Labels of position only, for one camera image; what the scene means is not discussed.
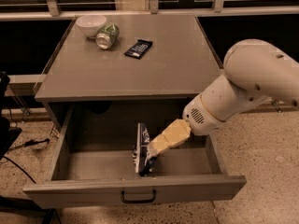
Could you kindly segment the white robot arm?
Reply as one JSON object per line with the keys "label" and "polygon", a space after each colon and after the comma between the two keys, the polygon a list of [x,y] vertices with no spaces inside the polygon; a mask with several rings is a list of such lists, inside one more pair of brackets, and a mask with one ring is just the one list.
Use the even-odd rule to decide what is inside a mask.
{"label": "white robot arm", "polygon": [[185,106],[182,119],[149,143],[148,153],[156,157],[191,134],[208,135],[268,97],[299,106],[299,64],[270,43],[240,41],[226,53],[222,74]]}

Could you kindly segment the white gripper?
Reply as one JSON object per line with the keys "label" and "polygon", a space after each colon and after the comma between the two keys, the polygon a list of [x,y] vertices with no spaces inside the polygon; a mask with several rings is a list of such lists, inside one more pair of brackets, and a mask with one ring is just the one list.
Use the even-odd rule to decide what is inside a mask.
{"label": "white gripper", "polygon": [[149,142],[148,152],[151,157],[184,143],[191,135],[209,135],[219,129],[224,122],[214,118],[205,107],[202,95],[197,95],[183,110],[183,119],[174,120],[165,130]]}

